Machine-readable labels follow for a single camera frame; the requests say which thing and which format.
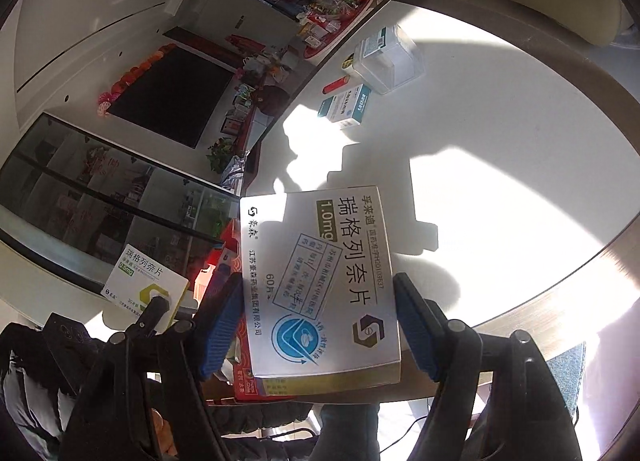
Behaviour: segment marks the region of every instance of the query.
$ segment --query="blue circular logo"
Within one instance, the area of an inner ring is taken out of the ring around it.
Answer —
[[[314,352],[320,346],[316,326],[304,318],[288,314],[276,322],[271,332],[271,343],[285,360],[297,364],[316,363]]]

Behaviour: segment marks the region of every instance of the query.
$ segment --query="clear plastic box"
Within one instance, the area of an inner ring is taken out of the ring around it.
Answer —
[[[424,72],[418,47],[396,24],[358,43],[353,54],[353,69],[381,95]]]

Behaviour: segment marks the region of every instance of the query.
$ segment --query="glass door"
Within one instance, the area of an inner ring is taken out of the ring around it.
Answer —
[[[230,192],[46,114],[0,170],[0,237],[92,291],[128,243],[193,281],[238,214]]]

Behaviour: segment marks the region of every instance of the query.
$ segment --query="red decoration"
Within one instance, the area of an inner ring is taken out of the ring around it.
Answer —
[[[123,93],[127,87],[129,87],[129,85],[126,82],[116,82],[111,88],[111,93]]]
[[[120,79],[120,82],[125,82],[125,83],[127,83],[127,85],[131,85],[137,79],[138,79],[138,77],[136,77],[132,72],[129,71],[129,72],[124,73],[124,75]]]
[[[111,104],[118,99],[118,97],[124,93],[124,90],[129,87],[132,83],[134,83],[137,79],[139,79],[145,71],[151,69],[151,65],[162,57],[164,57],[167,53],[169,53],[173,48],[176,48],[175,44],[167,44],[156,51],[153,55],[151,55],[147,60],[145,60],[139,66],[132,67],[129,71],[124,73],[119,81],[114,83],[111,87],[111,92],[102,93],[98,97],[98,115],[106,116],[109,113],[107,109],[111,107]]]

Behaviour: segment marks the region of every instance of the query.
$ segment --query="small medicine box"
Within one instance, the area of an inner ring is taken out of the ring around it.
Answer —
[[[347,89],[325,99],[320,105],[318,117],[326,117],[341,129],[359,126],[370,94],[371,89],[364,84]]]

